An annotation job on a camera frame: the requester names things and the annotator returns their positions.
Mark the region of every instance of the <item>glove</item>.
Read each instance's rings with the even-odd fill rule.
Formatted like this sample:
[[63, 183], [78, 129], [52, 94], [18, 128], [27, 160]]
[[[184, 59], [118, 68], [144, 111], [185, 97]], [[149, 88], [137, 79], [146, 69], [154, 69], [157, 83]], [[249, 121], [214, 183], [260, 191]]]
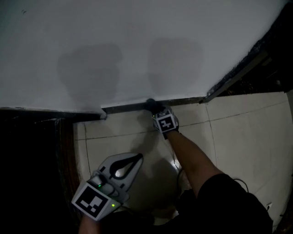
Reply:
[[160, 133], [167, 139], [165, 133], [169, 131], [178, 131], [179, 122], [177, 117], [173, 114], [171, 107], [163, 106], [159, 102], [148, 99], [145, 109], [152, 113], [153, 125]]

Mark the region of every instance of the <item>tiled floor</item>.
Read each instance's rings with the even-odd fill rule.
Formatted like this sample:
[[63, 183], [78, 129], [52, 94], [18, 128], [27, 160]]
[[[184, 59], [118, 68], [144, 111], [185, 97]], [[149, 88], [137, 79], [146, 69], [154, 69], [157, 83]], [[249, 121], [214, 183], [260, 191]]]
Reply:
[[[267, 93], [219, 97], [208, 104], [174, 106], [180, 132], [194, 141], [212, 162], [233, 178], [241, 178], [269, 210], [274, 225], [281, 220], [292, 189], [293, 124], [287, 96]], [[108, 119], [76, 126], [80, 177], [89, 179], [110, 155], [144, 155], [130, 188], [127, 206], [152, 212], [166, 221], [173, 214], [178, 170], [172, 150], [153, 130], [146, 111], [108, 115]]]

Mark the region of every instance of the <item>white wall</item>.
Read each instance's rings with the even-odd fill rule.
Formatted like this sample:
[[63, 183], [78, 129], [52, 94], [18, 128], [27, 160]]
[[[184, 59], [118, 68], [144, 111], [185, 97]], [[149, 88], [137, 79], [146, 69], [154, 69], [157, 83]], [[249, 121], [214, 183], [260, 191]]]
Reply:
[[0, 107], [96, 111], [205, 96], [285, 3], [2, 1]]

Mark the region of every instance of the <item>tile grout line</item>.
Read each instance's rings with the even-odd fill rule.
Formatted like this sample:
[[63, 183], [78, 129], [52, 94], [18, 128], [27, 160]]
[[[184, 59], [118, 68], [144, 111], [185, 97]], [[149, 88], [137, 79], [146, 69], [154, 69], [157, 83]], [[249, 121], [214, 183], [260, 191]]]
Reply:
[[87, 128], [86, 128], [86, 124], [83, 122], [83, 126], [84, 126], [84, 137], [85, 140], [87, 139]]
[[[208, 121], [204, 121], [204, 122], [197, 122], [197, 123], [182, 125], [180, 127], [186, 127], [186, 126], [191, 126], [191, 125], [196, 125], [196, 124], [206, 123], [206, 122], [209, 122], [209, 120]], [[107, 137], [86, 138], [86, 140], [93, 140], [93, 139], [100, 139], [100, 138], [110, 138], [110, 137], [123, 137], [123, 136], [130, 136], [130, 135], [141, 134], [141, 133], [153, 133], [153, 132], [156, 132], [156, 131], [157, 130], [151, 130], [151, 131], [145, 131], [145, 132], [139, 132], [139, 133], [129, 133], [129, 134], [123, 134], [123, 135], [107, 136]]]
[[[206, 112], [207, 112], [207, 116], [208, 116], [208, 118], [209, 118], [210, 127], [211, 127], [211, 132], [212, 132], [212, 124], [211, 124], [211, 121], [210, 121], [209, 111], [207, 110], [207, 107], [206, 107]], [[218, 167], [217, 154], [216, 154], [216, 147], [215, 147], [215, 140], [214, 140], [214, 134], [213, 134], [213, 133], [212, 133], [212, 142], [213, 142], [213, 145], [214, 145], [214, 151], [215, 151], [216, 167]]]
[[88, 159], [88, 153], [87, 153], [87, 164], [88, 164], [88, 170], [90, 171], [90, 177], [92, 176], [91, 168], [90, 168], [90, 160]]
[[256, 195], [256, 193], [261, 190], [265, 185], [267, 185], [270, 182], [271, 178], [269, 178], [258, 190], [256, 190], [253, 195]]
[[[266, 123], [269, 125], [269, 118], [268, 118], [268, 115], [267, 115], [267, 110], [265, 110], [265, 115], [266, 115]], [[269, 170], [269, 172], [270, 172], [269, 180], [270, 180], [271, 179], [271, 168], [272, 168], [272, 166], [271, 166], [271, 144], [270, 144], [270, 142], [271, 142], [271, 130], [270, 130], [270, 128], [268, 128], [268, 133], [269, 133], [269, 149], [270, 149], [270, 170]]]
[[[276, 106], [276, 105], [279, 105], [279, 104], [282, 104], [282, 103], [285, 103], [285, 102], [287, 102], [287, 101], [282, 101], [280, 103], [277, 103], [277, 104], [274, 104], [274, 105], [271, 105], [271, 106]], [[265, 106], [265, 107], [262, 107], [262, 108], [259, 108], [259, 109], [255, 109], [255, 110], [251, 110], [251, 111], [248, 111], [248, 112], [243, 112], [243, 113], [240, 113], [240, 114], [231, 115], [231, 116], [227, 116], [227, 117], [223, 117], [223, 118], [213, 119], [213, 120], [210, 120], [210, 121], [216, 121], [216, 120], [220, 120], [220, 119], [227, 119], [227, 118], [230, 118], [230, 117], [247, 114], [249, 112], [255, 112], [255, 111], [258, 111], [258, 110], [266, 109], [266, 108], [271, 107], [271, 106]]]
[[[282, 103], [285, 103], [285, 102], [287, 102], [287, 101], [282, 101], [280, 103], [277, 103], [277, 104], [274, 104], [274, 105], [271, 105], [271, 106], [276, 106], [276, 105], [279, 105], [279, 104], [282, 104]], [[257, 111], [257, 110], [262, 110], [262, 109], [265, 109], [265, 108], [268, 108], [268, 107], [271, 107], [271, 106], [262, 107], [262, 108], [255, 109], [255, 110], [252, 110], [252, 111], [249, 111], [249, 112], [254, 112], [254, 111]], [[234, 116], [238, 116], [238, 115], [242, 115], [242, 114], [249, 113], [249, 112], [243, 112], [243, 113], [236, 114], [236, 115], [231, 115], [231, 116], [227, 116], [227, 117], [223, 117], [223, 118], [218, 118], [218, 119], [210, 120], [210, 117], [209, 117], [209, 114], [208, 114], [208, 110], [207, 110], [207, 104], [206, 104], [206, 111], [207, 111], [207, 115], [208, 115], [208, 118], [209, 118], [208, 121], [197, 122], [197, 123], [192, 123], [192, 124], [186, 124], [186, 125], [182, 125], [181, 127], [186, 127], [186, 126], [191, 126], [191, 125], [196, 125], [196, 124], [206, 123], [206, 122], [210, 122], [210, 124], [211, 124], [212, 121], [216, 121], [216, 120], [220, 120], [220, 119], [226, 119], [226, 118], [230, 118], [230, 117], [234, 117]], [[139, 133], [129, 133], [129, 134], [123, 134], [123, 135], [115, 135], [115, 136], [93, 137], [93, 138], [87, 138], [87, 133], [86, 133], [86, 139], [85, 140], [93, 140], [93, 139], [100, 139], [100, 138], [110, 138], [110, 137], [123, 137], [123, 136], [129, 136], [129, 135], [141, 134], [141, 133], [152, 133], [152, 132], [155, 132], [155, 131], [156, 130], [144, 131], [144, 132], [139, 132]]]

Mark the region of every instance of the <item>wall baseboard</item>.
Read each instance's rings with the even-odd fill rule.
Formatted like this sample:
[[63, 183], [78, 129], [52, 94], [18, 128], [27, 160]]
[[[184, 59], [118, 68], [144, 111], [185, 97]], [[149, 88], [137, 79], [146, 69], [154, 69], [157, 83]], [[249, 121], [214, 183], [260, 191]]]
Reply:
[[[163, 105], [167, 106], [179, 106], [179, 105], [186, 105], [186, 104], [193, 104], [199, 103], [204, 97], [191, 97], [191, 98], [182, 98], [182, 99], [171, 99], [171, 100], [164, 100], [158, 101]], [[102, 108], [107, 114], [115, 114], [120, 112], [132, 112], [132, 111], [140, 111], [144, 110], [145, 103], [137, 103], [137, 104], [129, 104], [124, 106], [113, 106], [113, 107], [106, 107]]]
[[30, 118], [35, 121], [45, 121], [49, 119], [62, 118], [71, 122], [84, 122], [102, 119], [100, 113], [93, 112], [60, 112], [52, 110], [32, 110], [26, 108], [0, 108], [0, 120], [5, 121], [13, 118]]

